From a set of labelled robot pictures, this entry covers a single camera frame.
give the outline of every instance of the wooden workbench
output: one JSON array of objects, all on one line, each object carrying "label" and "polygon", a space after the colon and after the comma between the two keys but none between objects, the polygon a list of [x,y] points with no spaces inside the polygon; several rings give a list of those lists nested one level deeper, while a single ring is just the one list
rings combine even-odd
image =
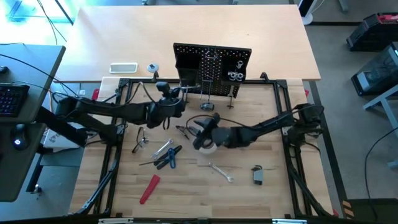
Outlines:
[{"label": "wooden workbench", "polygon": [[252,49],[247,78],[320,79],[296,5],[83,7],[57,78],[100,82],[118,62],[137,62],[134,76],[157,63],[160,77],[177,78],[173,43]]},{"label": "wooden workbench", "polygon": [[[118,82],[118,78],[104,78],[99,100],[113,94]],[[306,102],[301,80],[288,80],[288,85],[292,106]],[[160,98],[161,94],[153,84],[146,86],[154,99]],[[286,213],[293,214],[280,131],[260,137],[245,149],[219,148],[213,154],[203,155],[194,150],[191,143],[193,137],[187,140],[175,129],[175,125],[185,125],[186,120],[194,115],[211,114],[199,109],[199,104],[205,99],[200,101],[198,98],[199,95],[188,96],[189,104],[183,116],[179,119],[172,118],[169,130],[165,131],[161,126],[146,128],[150,142],[136,154],[132,154],[131,150],[136,145],[138,126],[129,125],[124,136],[112,214],[122,212],[124,217],[152,218],[283,218]],[[140,88],[133,102],[142,101],[149,99]],[[211,97],[211,101],[216,105],[214,112],[218,112],[221,117],[247,125],[277,115],[274,92],[269,85],[242,85],[231,110],[226,107],[229,103],[227,97]],[[97,118],[110,123],[110,118]],[[222,121],[220,126],[234,124]],[[166,166],[157,170],[152,164],[139,166],[140,163],[151,161],[150,156],[169,138],[183,146],[176,156],[176,169]],[[85,149],[70,206],[71,212],[77,211],[97,188],[104,149],[102,144],[93,144]],[[302,160],[308,188],[325,210],[331,213],[318,151],[304,145]],[[231,174],[235,178],[234,183],[228,183],[222,175],[209,168],[209,161]],[[263,185],[253,184],[251,168],[254,165],[264,168]],[[148,201],[140,205],[139,199],[154,174],[160,176],[160,183]],[[297,192],[304,211],[302,194],[299,190]],[[106,194],[107,192],[103,197],[102,209]]]}]

